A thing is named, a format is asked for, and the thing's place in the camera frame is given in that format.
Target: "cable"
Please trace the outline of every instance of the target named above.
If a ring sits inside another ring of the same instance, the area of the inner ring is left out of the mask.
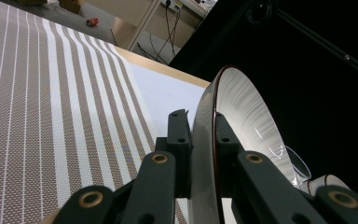
[[[167,8],[167,7],[165,8],[165,16],[166,16],[165,19],[166,19],[166,21],[167,21],[167,26],[169,27],[169,23],[168,23],[168,8]],[[177,25],[177,23],[179,22],[179,17],[180,17],[180,13],[177,13],[177,14],[176,14],[175,24],[174,24],[174,26],[173,26],[171,32],[170,32],[170,29],[168,28],[168,38],[165,40],[164,45],[163,45],[163,46],[161,47],[161,49],[159,50],[158,55],[157,55],[157,58],[159,57],[159,54],[161,53],[161,51],[164,49],[164,47],[165,47],[165,45],[167,44],[168,40],[171,40],[170,42],[171,42],[171,44],[172,44],[172,50],[173,50],[173,42],[172,42],[172,39],[171,39],[171,35],[172,35],[172,33],[176,30],[176,25]]]
[[[158,53],[157,53],[157,51],[156,51],[156,49],[155,49],[155,47],[154,47],[154,45],[153,45],[152,34],[151,34],[151,33],[149,33],[149,41],[150,41],[150,45],[151,45],[152,48],[153,48],[153,51],[155,51],[155,53],[156,53],[156,55],[157,55],[157,59],[158,59],[159,55],[158,55]]]
[[[175,8],[176,8],[176,21],[175,21],[175,25],[173,26],[173,37],[172,37],[172,57],[173,58],[176,56],[176,52],[173,47],[173,43],[175,42],[176,25],[179,22],[179,18],[180,18],[180,8],[179,7],[175,7]]]
[[[146,58],[148,58],[148,59],[154,59],[156,62],[165,63],[165,64],[168,65],[168,63],[165,62],[162,58],[160,58],[160,59],[162,60],[162,62],[161,62],[161,61],[158,60],[158,58],[154,57],[154,56],[151,55],[149,52],[147,52],[146,50],[144,50],[139,43],[136,43],[136,44],[137,44],[139,50],[141,51],[141,53],[142,53]]]

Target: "gray striped fabric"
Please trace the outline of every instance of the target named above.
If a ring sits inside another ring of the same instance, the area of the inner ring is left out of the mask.
[[[0,223],[38,223],[89,185],[120,188],[156,137],[114,46],[0,3]]]

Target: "screw hole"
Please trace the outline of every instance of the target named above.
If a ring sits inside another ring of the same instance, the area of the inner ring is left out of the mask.
[[[357,200],[345,192],[332,190],[328,192],[328,196],[333,202],[341,206],[347,208],[356,208],[358,206]]]
[[[163,154],[157,154],[152,157],[152,161],[155,163],[164,163],[168,160],[168,157]]]
[[[260,163],[263,161],[263,158],[255,155],[255,154],[249,154],[246,156],[246,160],[252,162],[252,163]]]
[[[103,200],[103,194],[94,190],[82,194],[79,198],[79,205],[83,208],[91,208]]]

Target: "black mount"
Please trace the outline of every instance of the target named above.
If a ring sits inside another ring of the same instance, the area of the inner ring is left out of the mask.
[[[242,148],[223,115],[216,119],[221,195],[232,198],[238,223],[358,223],[358,193],[325,186],[312,197],[294,188],[268,157]],[[54,223],[173,223],[175,198],[190,199],[191,150],[186,112],[174,111],[134,180],[114,192],[80,189]]]

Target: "black background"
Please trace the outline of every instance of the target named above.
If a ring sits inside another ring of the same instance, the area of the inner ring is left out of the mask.
[[[358,71],[276,15],[251,24],[250,2],[219,0],[170,66],[209,81],[238,66],[312,178],[336,175],[358,192]],[[358,60],[358,1],[277,4]]]

